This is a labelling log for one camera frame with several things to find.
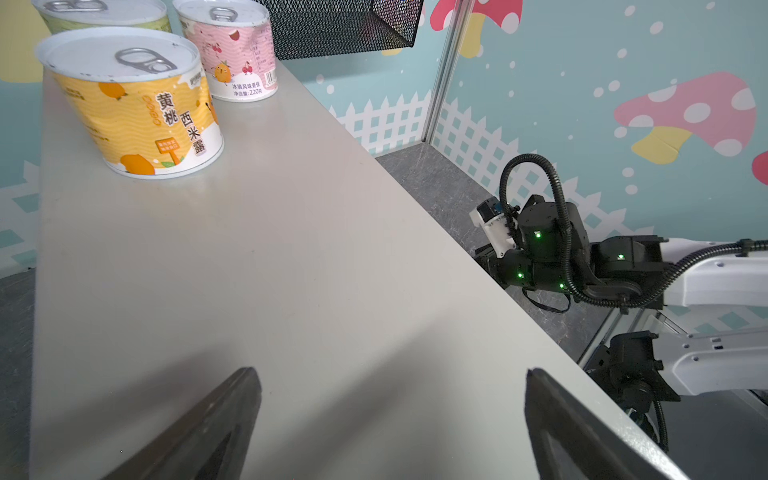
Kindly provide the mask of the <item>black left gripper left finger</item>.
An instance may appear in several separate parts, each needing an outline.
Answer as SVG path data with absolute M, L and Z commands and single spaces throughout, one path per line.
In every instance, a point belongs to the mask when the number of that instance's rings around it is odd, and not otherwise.
M 108 479 L 238 479 L 259 413 L 256 370 L 236 370 Z

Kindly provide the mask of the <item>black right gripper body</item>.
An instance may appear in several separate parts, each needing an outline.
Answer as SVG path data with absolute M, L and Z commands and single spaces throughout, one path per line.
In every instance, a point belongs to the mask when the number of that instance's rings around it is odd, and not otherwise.
M 478 247 L 473 260 L 501 287 L 522 284 L 521 256 L 515 250 L 508 250 L 502 257 L 497 256 L 491 244 Z

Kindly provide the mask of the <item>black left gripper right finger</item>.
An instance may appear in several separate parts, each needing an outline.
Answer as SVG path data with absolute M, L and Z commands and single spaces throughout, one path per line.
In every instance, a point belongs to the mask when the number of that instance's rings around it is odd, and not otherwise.
M 663 479 L 543 369 L 526 375 L 525 420 L 542 479 Z

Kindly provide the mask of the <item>yellow label can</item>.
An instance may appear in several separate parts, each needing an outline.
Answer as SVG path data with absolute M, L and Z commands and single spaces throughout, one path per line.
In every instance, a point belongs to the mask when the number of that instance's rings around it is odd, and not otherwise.
M 113 171 L 178 178 L 223 153 L 201 54 L 191 41 L 159 30 L 94 27 L 54 34 L 35 55 Z

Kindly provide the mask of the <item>pink label can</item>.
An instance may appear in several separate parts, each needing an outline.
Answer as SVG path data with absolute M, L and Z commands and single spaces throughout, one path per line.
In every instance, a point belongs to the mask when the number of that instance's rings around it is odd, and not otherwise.
M 256 1 L 175 1 L 173 6 L 184 37 L 200 51 L 214 98 L 256 102 L 278 91 L 272 25 L 264 5 Z

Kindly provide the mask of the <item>green label can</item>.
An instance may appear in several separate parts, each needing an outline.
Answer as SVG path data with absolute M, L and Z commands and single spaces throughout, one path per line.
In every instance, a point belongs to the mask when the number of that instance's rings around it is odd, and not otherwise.
M 33 1 L 52 34 L 93 27 L 172 31 L 167 6 L 154 0 Z

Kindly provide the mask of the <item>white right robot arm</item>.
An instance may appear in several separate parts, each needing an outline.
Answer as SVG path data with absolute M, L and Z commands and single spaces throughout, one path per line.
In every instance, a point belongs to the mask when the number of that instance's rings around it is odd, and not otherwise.
M 521 206 L 505 193 L 470 214 L 487 244 L 475 261 L 504 288 L 560 293 L 627 314 L 663 307 L 767 303 L 767 244 L 666 239 L 656 235 L 589 240 L 577 206 L 545 157 L 526 153 L 502 170 L 533 164 L 545 173 L 552 198 L 532 195 Z M 644 330 L 614 336 L 587 368 L 598 386 L 659 446 L 668 444 L 662 406 L 685 396 L 767 386 L 767 332 L 704 334 Z

